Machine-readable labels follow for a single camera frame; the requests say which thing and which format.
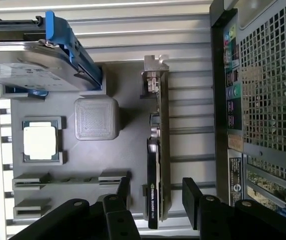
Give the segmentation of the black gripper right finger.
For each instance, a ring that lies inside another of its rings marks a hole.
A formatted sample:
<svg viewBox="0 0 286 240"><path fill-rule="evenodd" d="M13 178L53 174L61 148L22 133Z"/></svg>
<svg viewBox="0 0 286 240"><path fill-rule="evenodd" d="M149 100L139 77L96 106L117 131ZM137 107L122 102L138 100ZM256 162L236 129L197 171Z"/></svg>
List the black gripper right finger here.
<svg viewBox="0 0 286 240"><path fill-rule="evenodd" d="M229 206L204 195L190 177L182 179L182 203L202 240L286 240L286 217L249 199Z"/></svg>

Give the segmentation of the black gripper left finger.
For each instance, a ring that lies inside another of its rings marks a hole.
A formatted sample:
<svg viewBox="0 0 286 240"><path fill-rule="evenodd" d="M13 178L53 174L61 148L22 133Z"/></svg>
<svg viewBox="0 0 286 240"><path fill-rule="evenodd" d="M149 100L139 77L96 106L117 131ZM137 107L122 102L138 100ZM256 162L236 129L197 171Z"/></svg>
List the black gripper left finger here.
<svg viewBox="0 0 286 240"><path fill-rule="evenodd" d="M127 209L130 178L123 177L115 194L91 205L66 201L12 237L14 240L138 240L140 234Z"/></svg>

